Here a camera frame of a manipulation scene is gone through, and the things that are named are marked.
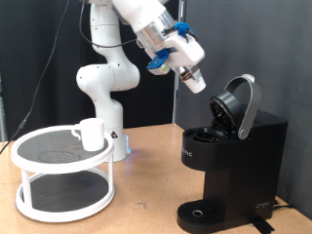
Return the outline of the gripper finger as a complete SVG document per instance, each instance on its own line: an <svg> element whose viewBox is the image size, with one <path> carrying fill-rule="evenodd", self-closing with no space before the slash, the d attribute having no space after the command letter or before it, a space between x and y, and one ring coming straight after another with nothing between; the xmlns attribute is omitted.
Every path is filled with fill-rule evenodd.
<svg viewBox="0 0 312 234"><path fill-rule="evenodd" d="M175 73L182 81L186 81L189 77L189 70L187 67L180 66L175 69Z"/></svg>
<svg viewBox="0 0 312 234"><path fill-rule="evenodd" d="M198 66L192 66L191 72L194 80L202 79L201 69Z"/></svg>

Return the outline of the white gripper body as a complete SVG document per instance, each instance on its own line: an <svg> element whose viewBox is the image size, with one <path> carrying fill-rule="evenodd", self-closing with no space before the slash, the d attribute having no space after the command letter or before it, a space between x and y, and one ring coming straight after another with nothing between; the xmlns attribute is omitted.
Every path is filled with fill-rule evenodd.
<svg viewBox="0 0 312 234"><path fill-rule="evenodd" d="M171 51L167 58L169 67L196 65L205 57L201 45L189 34L183 37L174 32L165 40L164 46Z"/></svg>

